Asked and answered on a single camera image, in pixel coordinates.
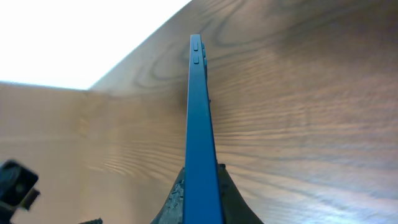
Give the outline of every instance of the wood grain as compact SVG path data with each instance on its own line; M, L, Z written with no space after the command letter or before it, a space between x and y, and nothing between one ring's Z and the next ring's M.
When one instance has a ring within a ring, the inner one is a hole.
M193 1L94 86L89 164L132 179L135 222L154 217L183 165L200 33L218 160L265 223L397 223L397 15L393 1Z

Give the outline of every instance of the blurred background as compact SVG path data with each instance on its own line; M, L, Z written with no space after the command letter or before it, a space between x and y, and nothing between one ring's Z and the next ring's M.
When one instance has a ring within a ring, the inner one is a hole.
M184 164L190 34L264 223L398 222L397 1L9 1L0 26L0 158L42 193L15 223L150 223Z

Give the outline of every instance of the flat blue panel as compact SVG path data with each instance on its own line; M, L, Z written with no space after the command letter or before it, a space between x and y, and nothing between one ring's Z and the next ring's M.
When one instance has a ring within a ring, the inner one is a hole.
M184 224L222 224L217 160L200 35L191 35L185 153Z

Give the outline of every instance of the beige surface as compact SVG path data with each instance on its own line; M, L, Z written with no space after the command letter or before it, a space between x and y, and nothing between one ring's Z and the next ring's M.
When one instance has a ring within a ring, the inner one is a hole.
M218 160L263 221L396 223L397 15L393 1L193 1L89 94L0 89L1 156L43 192L16 222L154 218L183 166L201 33Z

